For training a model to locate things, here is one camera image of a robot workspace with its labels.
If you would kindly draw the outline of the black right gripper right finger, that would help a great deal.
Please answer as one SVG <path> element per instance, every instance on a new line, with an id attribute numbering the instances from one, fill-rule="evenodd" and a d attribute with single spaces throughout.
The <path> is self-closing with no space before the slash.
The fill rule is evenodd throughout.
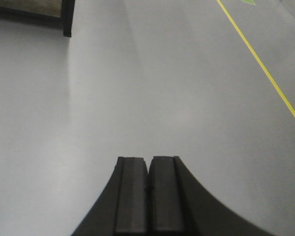
<path id="1" fill-rule="evenodd" d="M 149 169 L 153 236 L 269 236 L 207 191 L 178 156 L 154 156 Z"/>

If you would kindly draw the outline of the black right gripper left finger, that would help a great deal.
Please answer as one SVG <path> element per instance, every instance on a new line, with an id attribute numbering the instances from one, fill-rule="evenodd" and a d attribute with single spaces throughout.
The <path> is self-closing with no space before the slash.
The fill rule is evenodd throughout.
<path id="1" fill-rule="evenodd" d="M 148 170 L 143 158 L 119 157 L 104 190 L 74 236 L 146 236 Z"/>

